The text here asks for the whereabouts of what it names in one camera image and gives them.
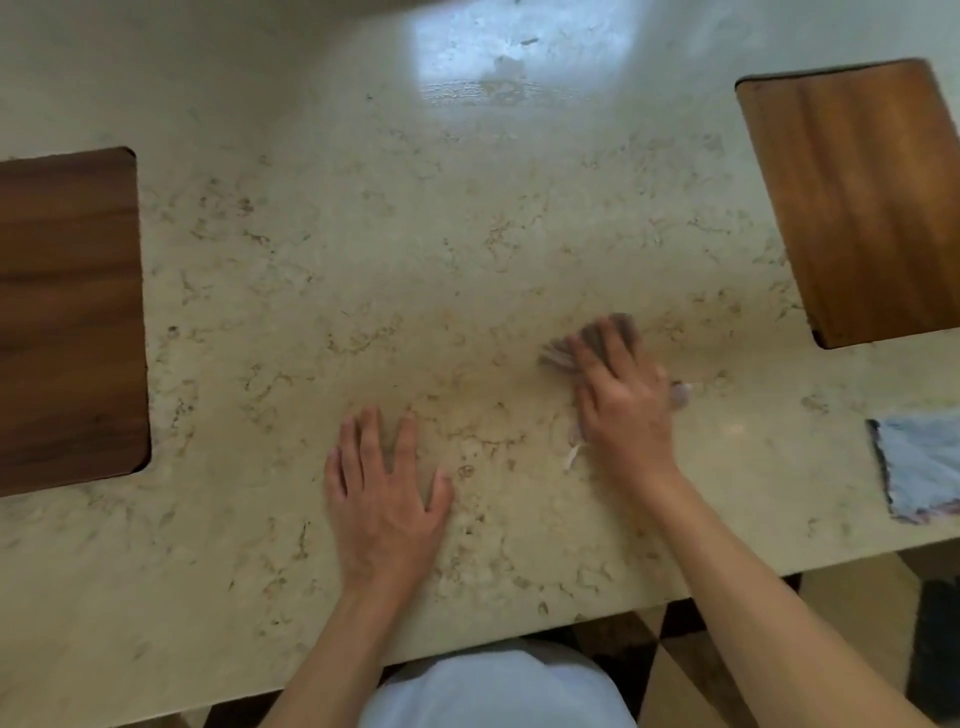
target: dish towel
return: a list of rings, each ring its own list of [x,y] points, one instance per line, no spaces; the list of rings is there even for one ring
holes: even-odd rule
[[[960,409],[868,424],[895,518],[926,523],[960,513]]]

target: kitchen island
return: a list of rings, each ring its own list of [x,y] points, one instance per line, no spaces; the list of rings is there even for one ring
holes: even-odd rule
[[[276,689],[338,593],[324,454],[420,416],[457,501],[393,660],[685,595],[540,344],[629,311],[681,465],[781,573],[960,536],[893,521],[865,419],[960,402],[960,333],[814,343],[733,92],[929,58],[922,0],[14,2],[0,157],[137,155],[153,459],[0,500],[0,724],[105,728]]]

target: floor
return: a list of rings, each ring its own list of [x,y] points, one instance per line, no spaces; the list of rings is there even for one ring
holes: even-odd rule
[[[960,728],[958,573],[960,540],[785,581],[938,725]],[[692,600],[544,636],[575,640],[612,677],[643,728],[756,726]],[[271,699],[255,696],[136,728],[253,728]]]

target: beige stone surface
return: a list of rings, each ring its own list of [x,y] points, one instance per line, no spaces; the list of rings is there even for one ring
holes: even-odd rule
[[[457,473],[391,659],[682,595],[562,468],[537,348],[603,311],[701,385],[684,469],[777,570],[960,534],[889,518],[863,426],[956,404],[960,336],[814,346],[733,95],[922,55],[955,103],[958,26],[934,0],[8,3],[0,157],[137,154],[154,458],[0,501],[0,724],[283,685],[338,591],[324,453],[370,400]]]

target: finger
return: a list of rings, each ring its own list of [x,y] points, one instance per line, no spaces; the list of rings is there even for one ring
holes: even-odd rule
[[[340,448],[333,448],[326,454],[324,463],[324,491],[330,507],[336,507],[347,499],[344,489],[343,472],[340,470]]]
[[[433,493],[427,503],[426,512],[435,520],[437,526],[443,527],[450,515],[450,506],[453,504],[453,480],[443,468],[438,468],[433,475]]]
[[[347,417],[340,424],[340,467],[344,473],[347,495],[362,491],[363,469],[360,467],[357,422],[352,417]]]
[[[634,362],[636,363],[637,370],[643,376],[651,376],[656,373],[656,367],[659,366],[654,358],[647,351],[646,347],[643,346],[643,339],[640,338],[639,331],[636,330],[636,322],[633,317],[627,320],[627,328],[630,330],[630,336],[633,341],[631,345],[631,353],[634,355]]]
[[[607,350],[607,359],[617,378],[627,380],[636,376],[634,356],[627,350],[623,336],[616,330],[610,316],[601,316],[597,319],[597,328],[603,336],[604,349]]]
[[[579,333],[571,334],[567,338],[567,342],[573,352],[573,358],[577,362],[577,366],[594,391],[603,391],[616,382],[611,371],[607,369],[607,365],[593,353],[593,350],[587,346]]]
[[[577,382],[575,394],[577,398],[577,414],[580,417],[580,431],[589,438],[593,430],[597,427],[599,416],[597,415],[597,403],[593,398],[593,393],[584,382]]]
[[[417,485],[417,418],[407,412],[400,418],[394,444],[394,475]]]
[[[383,481],[385,470],[383,448],[380,447],[380,408],[373,404],[368,404],[360,413],[360,464],[366,486]]]

